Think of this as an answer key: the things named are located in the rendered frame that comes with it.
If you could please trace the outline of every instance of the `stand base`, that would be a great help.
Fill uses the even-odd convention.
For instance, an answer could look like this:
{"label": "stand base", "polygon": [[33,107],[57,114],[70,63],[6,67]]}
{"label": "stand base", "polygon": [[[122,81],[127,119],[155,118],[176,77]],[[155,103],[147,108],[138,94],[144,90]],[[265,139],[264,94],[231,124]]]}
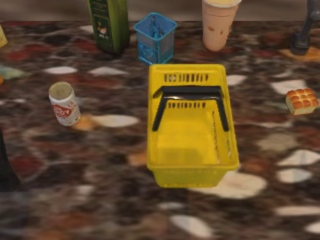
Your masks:
{"label": "stand base", "polygon": [[310,47],[310,38],[306,41],[299,40],[299,33],[293,32],[290,39],[290,50],[294,55],[306,55]]}

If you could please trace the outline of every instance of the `soda can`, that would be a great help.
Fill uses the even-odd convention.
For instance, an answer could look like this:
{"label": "soda can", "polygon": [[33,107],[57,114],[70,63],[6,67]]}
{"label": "soda can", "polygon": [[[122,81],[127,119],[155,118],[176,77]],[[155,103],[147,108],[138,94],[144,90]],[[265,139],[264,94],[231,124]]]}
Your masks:
{"label": "soda can", "polygon": [[59,81],[49,88],[49,99],[58,122],[63,126],[72,126],[80,120],[80,110],[73,87]]}

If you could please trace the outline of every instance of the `plastic basket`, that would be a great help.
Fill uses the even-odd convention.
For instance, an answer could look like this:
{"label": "plastic basket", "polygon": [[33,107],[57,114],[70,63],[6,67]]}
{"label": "plastic basket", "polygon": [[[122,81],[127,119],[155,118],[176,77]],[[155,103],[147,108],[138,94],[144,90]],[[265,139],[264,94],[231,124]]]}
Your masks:
{"label": "plastic basket", "polygon": [[214,187],[239,167],[225,68],[149,68],[147,167],[164,188]]}
{"label": "plastic basket", "polygon": [[157,12],[136,23],[138,59],[147,65],[167,63],[174,56],[176,27],[175,21]]}

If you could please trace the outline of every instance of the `blue basket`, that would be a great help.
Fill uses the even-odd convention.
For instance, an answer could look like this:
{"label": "blue basket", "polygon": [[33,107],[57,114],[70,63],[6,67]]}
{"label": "blue basket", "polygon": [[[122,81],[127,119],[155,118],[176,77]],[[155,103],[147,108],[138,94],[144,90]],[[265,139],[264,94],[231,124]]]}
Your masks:
{"label": "blue basket", "polygon": [[138,59],[147,65],[165,64],[174,56],[177,23],[151,12],[133,26],[138,44]]}

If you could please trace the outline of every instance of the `marble table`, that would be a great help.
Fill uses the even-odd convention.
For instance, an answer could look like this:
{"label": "marble table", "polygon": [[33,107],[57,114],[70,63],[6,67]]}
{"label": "marble table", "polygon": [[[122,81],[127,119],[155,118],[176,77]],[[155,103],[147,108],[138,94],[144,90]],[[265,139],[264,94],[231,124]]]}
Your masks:
{"label": "marble table", "polygon": [[[301,22],[235,22],[206,51],[200,22],[180,22],[172,63],[226,67],[241,168],[214,189],[159,188],[145,166],[148,67],[135,35],[120,58],[83,22],[2,22],[0,126],[23,189],[0,194],[2,240],[316,240],[320,115],[293,117],[285,93],[320,91],[320,25],[290,55]],[[68,81],[82,122],[59,125],[48,88]]]}

